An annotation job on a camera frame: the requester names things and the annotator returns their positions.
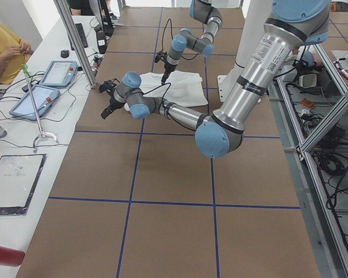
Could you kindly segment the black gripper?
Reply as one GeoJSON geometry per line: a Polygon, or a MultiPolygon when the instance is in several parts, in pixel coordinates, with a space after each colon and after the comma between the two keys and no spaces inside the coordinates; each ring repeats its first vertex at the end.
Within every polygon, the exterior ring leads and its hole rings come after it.
{"type": "Polygon", "coordinates": [[[161,79],[161,84],[164,85],[170,76],[170,72],[174,71],[174,59],[167,53],[159,51],[154,58],[154,62],[158,63],[162,61],[164,63],[165,72],[161,79]]]}
{"type": "Polygon", "coordinates": [[[105,108],[100,115],[102,119],[106,119],[110,114],[112,114],[115,111],[115,109],[119,108],[119,102],[114,97],[117,82],[117,79],[110,79],[104,81],[103,84],[99,86],[99,93],[106,92],[110,96],[110,102],[108,107],[105,108]]]}

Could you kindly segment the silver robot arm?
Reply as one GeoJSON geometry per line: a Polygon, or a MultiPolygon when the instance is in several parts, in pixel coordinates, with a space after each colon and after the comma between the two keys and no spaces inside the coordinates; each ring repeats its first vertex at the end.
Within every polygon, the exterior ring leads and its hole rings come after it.
{"type": "Polygon", "coordinates": [[[243,29],[251,55],[241,72],[229,73],[227,98],[210,115],[164,97],[150,97],[140,89],[140,76],[127,72],[110,91],[109,106],[101,116],[106,118],[124,106],[135,119],[156,113],[193,130],[195,144],[206,157],[224,156],[241,145],[246,118],[290,52],[327,39],[330,11],[330,1],[252,1],[243,29]]]}
{"type": "Polygon", "coordinates": [[[214,50],[214,38],[222,27],[222,16],[217,8],[212,6],[212,1],[195,0],[191,2],[189,15],[192,19],[206,25],[201,37],[192,34],[188,28],[182,28],[172,38],[171,48],[165,52],[160,50],[155,56],[155,62],[164,62],[165,72],[161,83],[165,84],[170,74],[175,71],[186,49],[208,58],[214,50]]]}

